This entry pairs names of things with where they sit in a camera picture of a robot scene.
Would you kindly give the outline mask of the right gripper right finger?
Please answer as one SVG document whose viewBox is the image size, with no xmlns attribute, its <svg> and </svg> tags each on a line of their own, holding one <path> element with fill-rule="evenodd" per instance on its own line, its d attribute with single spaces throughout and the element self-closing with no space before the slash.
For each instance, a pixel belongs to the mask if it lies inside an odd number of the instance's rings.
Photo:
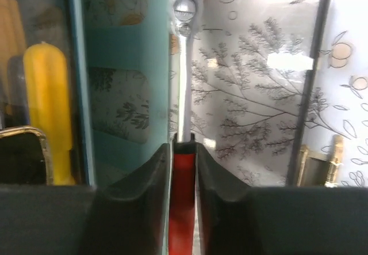
<svg viewBox="0 0 368 255">
<path fill-rule="evenodd" d="M 367 253 L 367 189 L 252 187 L 196 155 L 203 254 Z"/>
</svg>

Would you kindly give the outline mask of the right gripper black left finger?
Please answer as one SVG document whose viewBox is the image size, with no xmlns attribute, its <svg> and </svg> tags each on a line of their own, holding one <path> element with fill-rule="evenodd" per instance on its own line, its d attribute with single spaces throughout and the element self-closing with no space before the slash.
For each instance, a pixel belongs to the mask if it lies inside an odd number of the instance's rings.
<svg viewBox="0 0 368 255">
<path fill-rule="evenodd" d="M 170 146 L 106 188 L 1 187 L 2 254 L 160 254 Z"/>
</svg>

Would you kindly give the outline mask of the red handled adjustable wrench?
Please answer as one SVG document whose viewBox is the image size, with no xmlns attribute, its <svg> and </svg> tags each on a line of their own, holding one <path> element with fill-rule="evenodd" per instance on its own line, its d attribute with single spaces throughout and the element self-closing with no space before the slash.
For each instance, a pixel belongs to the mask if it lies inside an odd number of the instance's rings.
<svg viewBox="0 0 368 255">
<path fill-rule="evenodd" d="M 201 27 L 204 0 L 170 0 L 178 39 L 178 120 L 172 142 L 168 253 L 191 254 L 195 224 L 196 140 L 191 133 L 191 63 L 194 36 Z"/>
</svg>

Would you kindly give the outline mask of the clear plastic container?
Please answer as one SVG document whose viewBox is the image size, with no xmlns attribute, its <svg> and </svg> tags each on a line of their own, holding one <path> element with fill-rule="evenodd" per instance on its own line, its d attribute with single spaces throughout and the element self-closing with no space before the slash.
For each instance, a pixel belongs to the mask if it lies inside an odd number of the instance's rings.
<svg viewBox="0 0 368 255">
<path fill-rule="evenodd" d="M 191 60 L 190 129 L 249 185 L 294 185 L 331 0 L 204 0 Z"/>
</svg>

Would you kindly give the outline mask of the yellow handled screwdriver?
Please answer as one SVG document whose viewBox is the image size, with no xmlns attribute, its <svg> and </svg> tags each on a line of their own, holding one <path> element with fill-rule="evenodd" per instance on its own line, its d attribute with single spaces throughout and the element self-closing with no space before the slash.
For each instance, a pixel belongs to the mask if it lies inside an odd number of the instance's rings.
<svg viewBox="0 0 368 255">
<path fill-rule="evenodd" d="M 75 185 L 67 59 L 48 43 L 28 47 L 23 56 L 30 124 L 45 133 L 55 185 Z"/>
</svg>

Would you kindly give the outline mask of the teal storage box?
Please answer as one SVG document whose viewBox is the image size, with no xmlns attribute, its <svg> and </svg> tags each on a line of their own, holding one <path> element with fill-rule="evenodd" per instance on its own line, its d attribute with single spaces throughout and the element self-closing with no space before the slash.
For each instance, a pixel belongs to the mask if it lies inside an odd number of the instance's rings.
<svg viewBox="0 0 368 255">
<path fill-rule="evenodd" d="M 104 187 L 168 142 L 168 0 L 70 0 L 87 180 Z"/>
</svg>

